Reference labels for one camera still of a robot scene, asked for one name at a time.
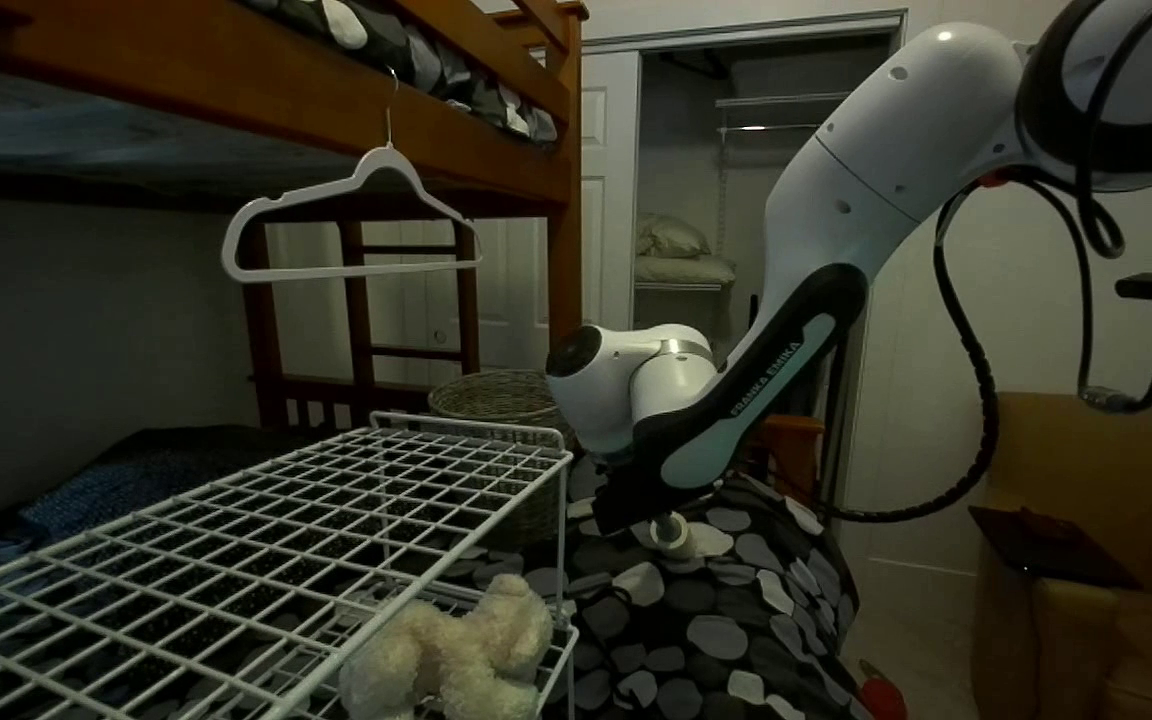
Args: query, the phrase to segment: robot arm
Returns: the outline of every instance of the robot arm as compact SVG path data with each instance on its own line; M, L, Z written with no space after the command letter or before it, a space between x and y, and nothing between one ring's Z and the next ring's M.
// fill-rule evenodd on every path
M1140 15L1149 0L1105 0ZM901 248L964 182L1015 165L1064 170L1015 128L1025 56L998 30L945 25L876 68L795 151L765 203L760 315L714 369L700 331L585 329L546 360L558 415L607 459L596 518L624 526L706 490L741 440L860 315L864 291Z

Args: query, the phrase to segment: wire grid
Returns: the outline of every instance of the wire grid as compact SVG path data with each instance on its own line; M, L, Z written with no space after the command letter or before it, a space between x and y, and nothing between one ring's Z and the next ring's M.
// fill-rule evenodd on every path
M0 715L342 715L342 657L565 468L546 426L376 415L21 556Z

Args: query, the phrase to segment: clothes hanger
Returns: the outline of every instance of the clothes hanger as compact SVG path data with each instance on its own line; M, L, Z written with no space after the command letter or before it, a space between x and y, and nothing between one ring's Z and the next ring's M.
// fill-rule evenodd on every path
M470 222L444 203L438 194L430 194L417 170L417 165L393 143L393 112L382 112L382 128L388 140L366 148L356 167L340 180L323 180L323 182L304 182L304 187L286 187L280 194L255 194L247 199L224 227L224 242L218 242L218 269L236 281L236 282L285 282L285 281L340 281L340 277L393 277L393 271L448 271L448 269L475 269L480 258L423 258L423 264L340 264L340 269L242 269L240 264L240 242L242 242L242 227L263 217L263 210L280 210L280 207L301 207L301 203L320 203L333 194L356 194L364 193L364 182L380 170L393 170L406 182L406 193L430 207L435 217L460 222L470 233Z

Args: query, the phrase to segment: wooden bunk bed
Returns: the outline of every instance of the wooden bunk bed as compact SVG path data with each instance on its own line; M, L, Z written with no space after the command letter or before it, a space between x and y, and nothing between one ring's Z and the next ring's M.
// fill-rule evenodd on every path
M232 210L255 193L340 176L360 151L397 134L429 187L465 217L546 218L546 331L568 335L578 325L585 2L517 0L513 12L494 15L483 15L470 0L393 0L388 7L457 47L499 89L542 109L558 140L523 143L503 134L480 114L397 85L380 68L356 63L240 0L0 0L0 128L46 128L52 114L52 134L17 134L25 151L0 157L0 194ZM72 140L72 128L91 143L123 143L123 158L52 165L34 148L57 134ZM189 148L174 148L174 157L170 148L161 157L132 151L145 134L157 143L189 140ZM224 157L201 158L197 148L224 148ZM382 217L410 210L360 194L280 218L326 218L340 227L340 251L360 258L366 242L356 218ZM269 258L261 227L242 251L250 264ZM453 242L419 251L470 256L470 234L457 233ZM460 271L457 294L457 351L382 347L366 335L366 287L350 281L350 381L301 381L285 375L280 363L272 287L242 287L261 420L276 426L333 422L335 408L360 420L366 408L419 405L419 387L376 382L376 351L457 360L470 370L480 351L470 271Z

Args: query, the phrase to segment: white door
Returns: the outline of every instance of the white door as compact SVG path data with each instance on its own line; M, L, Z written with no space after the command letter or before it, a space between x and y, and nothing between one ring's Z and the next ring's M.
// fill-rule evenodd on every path
M586 51L578 97L585 321L631 329L639 51Z

